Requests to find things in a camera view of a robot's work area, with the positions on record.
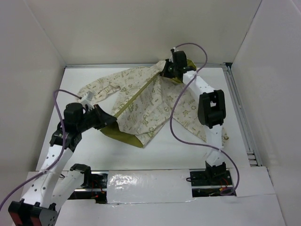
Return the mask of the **cream printed hooded jacket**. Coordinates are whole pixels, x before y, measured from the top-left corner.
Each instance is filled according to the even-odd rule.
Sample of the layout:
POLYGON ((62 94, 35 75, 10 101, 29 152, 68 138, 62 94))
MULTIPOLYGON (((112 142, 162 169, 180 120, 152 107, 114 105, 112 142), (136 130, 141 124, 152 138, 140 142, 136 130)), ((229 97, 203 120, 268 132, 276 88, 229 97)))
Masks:
POLYGON ((165 61, 151 67, 130 68, 101 77, 82 87, 78 96, 92 92, 91 104, 98 104, 119 92, 111 115, 117 122, 101 132, 115 140, 144 148, 170 119, 209 143, 205 127, 198 120, 199 97, 185 84, 160 76, 165 61))

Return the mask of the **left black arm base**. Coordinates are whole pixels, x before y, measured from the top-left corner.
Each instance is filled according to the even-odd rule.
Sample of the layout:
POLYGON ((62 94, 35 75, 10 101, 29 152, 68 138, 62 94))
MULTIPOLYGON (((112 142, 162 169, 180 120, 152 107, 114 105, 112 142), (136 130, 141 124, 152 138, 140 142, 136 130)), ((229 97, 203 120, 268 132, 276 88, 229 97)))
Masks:
POLYGON ((93 200, 98 204, 107 203, 108 171, 92 171, 87 186, 79 186, 68 200, 93 200))

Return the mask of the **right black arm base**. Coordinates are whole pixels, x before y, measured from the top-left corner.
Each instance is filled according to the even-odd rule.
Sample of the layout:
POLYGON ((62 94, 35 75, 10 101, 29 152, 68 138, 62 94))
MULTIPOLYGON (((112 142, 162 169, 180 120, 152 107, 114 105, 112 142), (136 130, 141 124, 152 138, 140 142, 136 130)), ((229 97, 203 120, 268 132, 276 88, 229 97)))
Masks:
POLYGON ((192 189, 192 197, 215 197, 223 195, 236 195, 233 192, 234 184, 226 163, 219 166, 210 166, 206 162, 204 170, 190 171, 186 178, 192 189))

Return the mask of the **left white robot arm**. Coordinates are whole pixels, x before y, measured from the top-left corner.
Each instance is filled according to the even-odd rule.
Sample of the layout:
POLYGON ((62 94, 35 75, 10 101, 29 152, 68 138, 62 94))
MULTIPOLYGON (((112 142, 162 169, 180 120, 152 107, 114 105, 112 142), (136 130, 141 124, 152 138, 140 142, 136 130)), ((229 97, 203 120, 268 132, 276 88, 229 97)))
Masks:
POLYGON ((30 181, 30 188, 20 201, 12 201, 8 212, 17 226, 53 226, 63 204, 77 187, 87 188, 93 182, 91 168, 74 164, 65 178, 61 173, 72 157, 82 133, 94 128, 103 129, 116 122, 99 105, 70 103, 65 107, 63 120, 50 140, 46 159, 39 173, 30 181))

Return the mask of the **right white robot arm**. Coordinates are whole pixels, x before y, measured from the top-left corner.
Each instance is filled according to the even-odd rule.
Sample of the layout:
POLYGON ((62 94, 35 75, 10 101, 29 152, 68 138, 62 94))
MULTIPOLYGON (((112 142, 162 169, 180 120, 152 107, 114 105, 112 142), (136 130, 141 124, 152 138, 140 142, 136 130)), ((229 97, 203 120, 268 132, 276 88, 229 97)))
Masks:
POLYGON ((184 51, 171 49, 171 58, 166 60, 160 76, 169 79, 179 79, 185 88, 197 101, 198 121, 205 130, 206 146, 210 148, 205 161, 205 179, 211 184, 217 184, 226 173, 226 163, 223 160, 222 125, 226 118, 224 92, 212 88, 204 79, 197 75, 197 70, 189 66, 184 51))

